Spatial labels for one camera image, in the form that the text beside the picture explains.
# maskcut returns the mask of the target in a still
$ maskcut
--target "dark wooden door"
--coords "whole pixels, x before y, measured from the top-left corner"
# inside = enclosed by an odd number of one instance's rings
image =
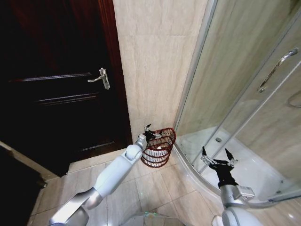
[[[0,10],[0,139],[60,176],[130,144],[112,0],[4,0]],[[101,67],[109,90],[87,81]]]

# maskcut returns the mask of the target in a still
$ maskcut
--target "red wire basket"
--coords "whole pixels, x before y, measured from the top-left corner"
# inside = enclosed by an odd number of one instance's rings
[[[173,128],[156,130],[161,138],[149,140],[146,149],[143,151],[141,161],[152,168],[164,166],[170,156],[175,142],[175,131]]]

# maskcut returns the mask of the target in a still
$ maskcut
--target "door handle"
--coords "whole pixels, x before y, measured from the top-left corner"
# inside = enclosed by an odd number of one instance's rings
[[[259,93],[262,93],[263,91],[265,91],[266,87],[264,87],[264,85],[268,82],[268,80],[272,77],[272,75],[274,74],[274,72],[277,70],[277,68],[285,61],[287,60],[289,57],[295,55],[298,53],[298,48],[293,48],[290,51],[288,51],[285,55],[283,55],[280,60],[277,62],[277,64],[274,66],[273,70],[268,74],[267,77],[264,78],[264,80],[261,82],[260,86],[258,87],[257,91]]]
[[[103,68],[99,69],[99,73],[100,73],[100,76],[98,78],[89,79],[88,82],[96,82],[96,81],[102,79],[104,88],[109,89],[110,88],[110,83],[109,83],[109,80],[108,80],[106,69],[103,69]]]

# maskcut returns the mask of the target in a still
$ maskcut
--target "shower enclosure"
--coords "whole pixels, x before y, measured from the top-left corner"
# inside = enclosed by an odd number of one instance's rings
[[[254,203],[301,196],[301,1],[209,0],[174,128],[175,147],[215,193],[201,160],[238,159]]]

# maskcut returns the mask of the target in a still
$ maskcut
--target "shower door handle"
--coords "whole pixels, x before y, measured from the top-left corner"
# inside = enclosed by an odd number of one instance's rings
[[[288,51],[285,55],[283,55],[283,57],[280,58],[280,60],[277,62],[277,64],[274,66],[273,70],[268,74],[267,77],[264,78],[264,80],[261,82],[260,86],[258,87],[257,91],[259,93],[262,93],[263,91],[265,91],[266,87],[264,87],[264,85],[268,82],[268,80],[272,77],[272,75],[274,74],[274,72],[277,70],[277,68],[285,61],[287,60],[289,57],[295,55],[298,53],[298,48],[293,48],[290,51]]]

